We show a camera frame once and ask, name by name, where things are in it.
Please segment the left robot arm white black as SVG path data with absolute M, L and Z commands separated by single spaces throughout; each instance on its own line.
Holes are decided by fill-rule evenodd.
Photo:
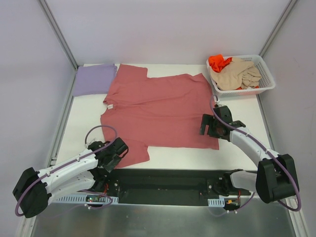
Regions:
M 53 201 L 75 192 L 104 191 L 106 175 L 128 151 L 119 137 L 111 142 L 95 141 L 67 161 L 38 171 L 32 167 L 24 170 L 12 191 L 16 216 L 35 217 Z

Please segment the pink t shirt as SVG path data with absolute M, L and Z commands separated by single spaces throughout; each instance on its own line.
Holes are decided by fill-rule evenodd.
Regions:
M 218 139 L 200 135 L 211 114 L 212 91 L 203 74 L 149 78 L 142 67 L 120 65 L 101 115 L 105 139 L 110 127 L 128 146 L 118 168 L 146 162 L 148 147 L 219 149 Z

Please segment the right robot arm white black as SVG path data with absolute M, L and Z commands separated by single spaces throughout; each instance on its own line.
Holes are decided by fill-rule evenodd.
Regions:
M 235 169 L 224 174 L 221 181 L 213 186 L 217 193 L 228 196 L 239 189 L 255 192 L 264 203 L 280 201 L 298 196 L 299 184 L 294 159 L 288 155 L 266 148 L 244 123 L 232 119 L 227 106 L 212 108 L 213 115 L 202 116 L 200 134 L 226 140 L 241 149 L 256 165 L 251 173 Z

